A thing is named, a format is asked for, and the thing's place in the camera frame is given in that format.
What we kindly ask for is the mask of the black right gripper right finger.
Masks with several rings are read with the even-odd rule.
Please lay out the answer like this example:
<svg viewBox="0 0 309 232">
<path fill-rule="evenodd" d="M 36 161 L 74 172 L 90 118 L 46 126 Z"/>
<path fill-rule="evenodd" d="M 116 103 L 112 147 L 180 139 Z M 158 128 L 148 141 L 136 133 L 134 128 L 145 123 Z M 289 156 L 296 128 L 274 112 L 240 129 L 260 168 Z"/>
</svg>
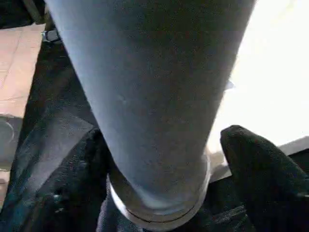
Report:
<svg viewBox="0 0 309 232">
<path fill-rule="evenodd" d="M 238 125 L 220 143 L 237 194 L 258 232 L 309 230 L 309 176 L 266 138 Z"/>
</svg>

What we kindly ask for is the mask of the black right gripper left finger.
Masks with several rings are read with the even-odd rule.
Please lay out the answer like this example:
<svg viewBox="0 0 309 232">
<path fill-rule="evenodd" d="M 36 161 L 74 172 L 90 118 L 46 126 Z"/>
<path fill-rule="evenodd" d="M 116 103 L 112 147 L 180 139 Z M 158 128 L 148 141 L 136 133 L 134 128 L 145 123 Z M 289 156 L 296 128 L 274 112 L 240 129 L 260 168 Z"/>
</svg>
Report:
<svg viewBox="0 0 309 232">
<path fill-rule="evenodd" d="M 89 131 L 37 192 L 31 231 L 96 231 L 107 195 L 108 158 L 102 133 Z"/>
</svg>

